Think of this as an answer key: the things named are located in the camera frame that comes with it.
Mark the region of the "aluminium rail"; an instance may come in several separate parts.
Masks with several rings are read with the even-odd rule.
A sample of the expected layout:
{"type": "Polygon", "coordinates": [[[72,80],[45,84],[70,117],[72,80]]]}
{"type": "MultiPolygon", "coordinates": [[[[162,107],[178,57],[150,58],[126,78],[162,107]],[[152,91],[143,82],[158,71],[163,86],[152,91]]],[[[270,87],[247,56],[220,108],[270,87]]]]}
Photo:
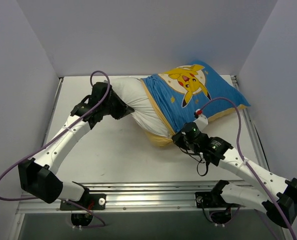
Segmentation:
{"type": "Polygon", "coordinates": [[[49,135],[49,132],[50,132],[50,128],[51,128],[51,125],[52,125],[53,117],[54,117],[56,106],[57,106],[58,99],[59,99],[59,95],[60,95],[61,88],[62,88],[62,85],[63,85],[63,80],[64,80],[64,77],[59,78],[59,82],[58,82],[58,86],[57,86],[57,89],[56,89],[56,92],[55,92],[50,117],[49,117],[48,124],[47,124],[46,130],[45,130],[42,146],[44,146],[47,143],[47,140],[48,140],[48,135],[49,135]]]}
{"type": "Polygon", "coordinates": [[[239,110],[239,114],[234,110],[230,116],[232,117],[232,126],[229,127],[229,130],[232,130],[232,133],[229,134],[230,140],[228,142],[237,148],[237,136],[238,132],[240,132],[238,142],[242,155],[264,169],[269,170],[269,165],[249,109],[239,110]]]}

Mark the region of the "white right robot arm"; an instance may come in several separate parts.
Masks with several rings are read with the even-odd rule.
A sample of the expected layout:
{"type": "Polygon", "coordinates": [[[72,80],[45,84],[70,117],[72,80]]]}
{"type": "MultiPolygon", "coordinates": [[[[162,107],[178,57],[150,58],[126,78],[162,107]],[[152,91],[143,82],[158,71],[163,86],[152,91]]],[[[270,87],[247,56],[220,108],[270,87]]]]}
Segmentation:
{"type": "Polygon", "coordinates": [[[186,123],[172,140],[178,147],[192,151],[206,163],[227,170],[252,186],[243,188],[220,180],[210,194],[215,206],[241,205],[266,214],[282,228],[293,224],[297,217],[297,178],[288,180],[243,159],[229,142],[200,132],[194,122],[186,123]]]}

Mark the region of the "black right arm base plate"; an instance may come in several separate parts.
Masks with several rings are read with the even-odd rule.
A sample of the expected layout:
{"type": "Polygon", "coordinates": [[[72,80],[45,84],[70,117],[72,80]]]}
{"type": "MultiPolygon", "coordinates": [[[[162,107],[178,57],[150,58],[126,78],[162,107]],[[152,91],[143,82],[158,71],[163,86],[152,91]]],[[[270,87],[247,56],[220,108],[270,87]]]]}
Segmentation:
{"type": "Polygon", "coordinates": [[[237,208],[239,205],[235,203],[226,203],[213,199],[210,191],[198,191],[194,193],[195,204],[198,209],[213,209],[213,208],[237,208]]]}

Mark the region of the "aluminium front rail frame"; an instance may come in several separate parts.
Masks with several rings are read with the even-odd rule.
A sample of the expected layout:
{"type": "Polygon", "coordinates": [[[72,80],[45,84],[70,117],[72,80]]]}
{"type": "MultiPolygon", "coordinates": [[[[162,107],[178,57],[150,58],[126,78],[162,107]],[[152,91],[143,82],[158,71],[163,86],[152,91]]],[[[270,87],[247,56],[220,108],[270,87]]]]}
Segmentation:
{"type": "Polygon", "coordinates": [[[216,180],[165,182],[82,182],[92,194],[106,194],[103,213],[196,211],[196,192],[216,180]]]}

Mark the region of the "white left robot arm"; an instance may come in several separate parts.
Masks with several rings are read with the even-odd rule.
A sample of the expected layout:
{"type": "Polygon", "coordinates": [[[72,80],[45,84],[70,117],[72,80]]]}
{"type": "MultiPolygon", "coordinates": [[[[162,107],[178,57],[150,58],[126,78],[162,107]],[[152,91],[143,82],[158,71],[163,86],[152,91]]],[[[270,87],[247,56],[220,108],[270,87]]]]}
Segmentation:
{"type": "Polygon", "coordinates": [[[18,165],[22,190],[48,204],[57,199],[67,199],[78,210],[85,209],[90,202],[89,190],[76,182],[61,181],[57,172],[78,141],[104,116],[119,120],[133,112],[120,83],[95,83],[91,94],[72,109],[48,146],[18,165]]]}

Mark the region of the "blue Pikachu pillowcase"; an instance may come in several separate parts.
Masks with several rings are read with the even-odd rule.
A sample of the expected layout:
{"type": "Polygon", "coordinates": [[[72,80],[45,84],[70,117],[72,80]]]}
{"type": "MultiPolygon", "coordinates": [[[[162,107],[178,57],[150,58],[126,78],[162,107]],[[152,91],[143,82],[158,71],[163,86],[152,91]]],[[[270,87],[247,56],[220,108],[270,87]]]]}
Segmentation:
{"type": "Polygon", "coordinates": [[[203,114],[209,122],[250,106],[246,98],[210,65],[195,60],[140,80],[152,109],[166,132],[156,126],[146,130],[158,147],[172,142],[185,123],[203,114]]]}

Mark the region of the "white pillow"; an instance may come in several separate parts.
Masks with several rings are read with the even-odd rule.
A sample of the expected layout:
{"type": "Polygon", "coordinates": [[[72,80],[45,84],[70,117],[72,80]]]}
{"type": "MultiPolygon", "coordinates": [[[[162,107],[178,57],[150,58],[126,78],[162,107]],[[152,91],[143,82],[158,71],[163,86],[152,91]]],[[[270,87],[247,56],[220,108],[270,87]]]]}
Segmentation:
{"type": "Polygon", "coordinates": [[[170,131],[155,112],[143,83],[136,77],[119,77],[110,80],[110,85],[119,98],[134,109],[131,116],[145,131],[168,138],[170,131]]]}

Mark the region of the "aluminium right side rail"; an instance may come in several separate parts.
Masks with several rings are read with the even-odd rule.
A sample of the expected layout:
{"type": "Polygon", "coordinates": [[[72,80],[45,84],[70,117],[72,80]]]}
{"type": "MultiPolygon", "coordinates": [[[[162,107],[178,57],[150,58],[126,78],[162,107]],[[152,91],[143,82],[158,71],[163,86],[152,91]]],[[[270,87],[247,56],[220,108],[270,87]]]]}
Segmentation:
{"type": "Polygon", "coordinates": [[[229,127],[229,130],[232,130],[232,133],[229,134],[230,140],[228,142],[237,148],[237,136],[238,132],[240,132],[238,142],[242,155],[264,169],[269,170],[269,165],[249,109],[239,110],[239,114],[234,110],[230,116],[232,117],[232,126],[229,127]]]}

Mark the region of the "aluminium left side rail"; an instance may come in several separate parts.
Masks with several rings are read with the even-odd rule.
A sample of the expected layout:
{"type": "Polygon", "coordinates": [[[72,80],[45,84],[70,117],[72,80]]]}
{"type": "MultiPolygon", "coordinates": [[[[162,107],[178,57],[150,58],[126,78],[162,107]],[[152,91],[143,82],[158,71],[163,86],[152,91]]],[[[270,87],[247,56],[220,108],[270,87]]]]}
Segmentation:
{"type": "Polygon", "coordinates": [[[56,89],[56,92],[55,92],[50,117],[49,117],[48,124],[47,124],[46,130],[45,130],[42,146],[44,146],[47,143],[47,140],[48,140],[48,135],[49,135],[49,132],[50,132],[50,128],[51,128],[51,125],[52,125],[53,117],[54,117],[56,106],[57,106],[58,99],[59,99],[59,95],[60,95],[61,88],[62,88],[62,85],[63,85],[63,80],[64,80],[64,77],[59,78],[59,82],[58,82],[58,86],[57,86],[57,89],[56,89]]]}

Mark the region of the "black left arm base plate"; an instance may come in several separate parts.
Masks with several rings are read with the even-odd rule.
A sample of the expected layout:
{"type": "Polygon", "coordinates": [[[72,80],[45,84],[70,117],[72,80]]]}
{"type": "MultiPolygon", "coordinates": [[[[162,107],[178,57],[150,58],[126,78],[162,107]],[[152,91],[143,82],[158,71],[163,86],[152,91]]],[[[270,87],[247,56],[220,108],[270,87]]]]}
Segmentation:
{"type": "MultiPolygon", "coordinates": [[[[88,210],[104,210],[106,208],[107,195],[104,193],[91,193],[87,197],[82,198],[79,201],[73,201],[74,204],[82,206],[88,210]]],[[[79,211],[82,210],[79,206],[75,206],[72,203],[68,203],[66,200],[62,200],[59,209],[61,211],[79,211]]]]}

